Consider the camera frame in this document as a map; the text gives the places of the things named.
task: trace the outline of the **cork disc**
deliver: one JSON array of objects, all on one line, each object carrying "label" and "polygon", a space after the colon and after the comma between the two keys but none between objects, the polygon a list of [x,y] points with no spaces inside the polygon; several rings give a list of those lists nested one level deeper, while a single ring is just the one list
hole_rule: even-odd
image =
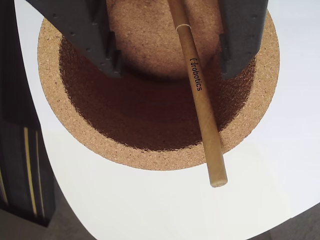
[{"label": "cork disc", "polygon": [[[226,153],[251,133],[272,100],[279,44],[268,14],[256,58],[236,78],[222,80],[217,57],[222,32],[218,4],[200,2],[194,5],[187,0],[187,11]],[[55,115],[79,142],[119,164],[167,171],[205,163],[167,2],[117,0],[108,6],[110,27],[126,66],[119,79],[105,76],[46,19],[42,23],[39,76]]]}]

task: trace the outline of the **gray floor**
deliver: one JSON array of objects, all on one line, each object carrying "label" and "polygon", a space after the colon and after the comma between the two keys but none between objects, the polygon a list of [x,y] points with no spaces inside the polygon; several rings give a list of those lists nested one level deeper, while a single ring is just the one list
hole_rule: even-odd
[{"label": "gray floor", "polygon": [[[56,184],[56,211],[44,228],[0,210],[0,240],[95,240]],[[320,204],[250,240],[320,240]]]}]

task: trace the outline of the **wooden stick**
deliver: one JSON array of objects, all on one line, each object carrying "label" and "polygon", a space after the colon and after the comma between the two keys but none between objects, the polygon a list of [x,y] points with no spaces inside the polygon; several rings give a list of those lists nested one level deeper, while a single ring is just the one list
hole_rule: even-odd
[{"label": "wooden stick", "polygon": [[221,141],[198,52],[191,33],[191,26],[185,12],[184,1],[168,0],[168,3],[175,30],[179,35],[184,61],[189,75],[210,184],[212,187],[220,187],[228,182],[224,157],[221,150]]}]

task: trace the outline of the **yellow stripe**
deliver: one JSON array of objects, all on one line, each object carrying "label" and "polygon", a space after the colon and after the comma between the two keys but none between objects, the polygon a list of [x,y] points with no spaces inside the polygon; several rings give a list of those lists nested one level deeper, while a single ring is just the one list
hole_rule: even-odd
[{"label": "yellow stripe", "polygon": [[34,216],[37,217],[37,208],[36,208],[36,201],[35,201],[34,185],[32,183],[32,175],[31,175],[28,128],[26,128],[26,127],[24,128],[24,146],[25,146],[26,168],[27,168],[27,173],[28,173],[30,195],[31,195],[31,203],[32,203]]},{"label": "yellow stripe", "polygon": [[3,200],[4,200],[5,204],[9,205],[8,204],[7,195],[6,195],[4,181],[2,179],[1,168],[0,168],[0,188],[1,188],[1,192],[2,192],[2,195],[3,195]]},{"label": "yellow stripe", "polygon": [[41,176],[40,176],[40,164],[39,164],[39,144],[38,144],[38,131],[35,131],[35,142],[36,142],[36,161],[38,167],[38,181],[39,181],[39,190],[40,190],[40,200],[41,200],[41,208],[42,208],[42,216],[45,218],[45,208],[44,208],[44,200],[42,197],[42,185],[41,185]]}]

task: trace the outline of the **white table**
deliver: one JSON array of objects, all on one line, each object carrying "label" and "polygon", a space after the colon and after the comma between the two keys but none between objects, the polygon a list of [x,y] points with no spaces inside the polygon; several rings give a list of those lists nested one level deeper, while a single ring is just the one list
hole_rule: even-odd
[{"label": "white table", "polygon": [[224,155],[229,182],[216,189],[204,164],[164,172],[135,169],[73,138],[52,112],[39,79],[43,16],[25,0],[15,3],[53,172],[97,240],[246,240],[320,202],[320,1],[269,1],[280,46],[278,85],[258,126]]}]

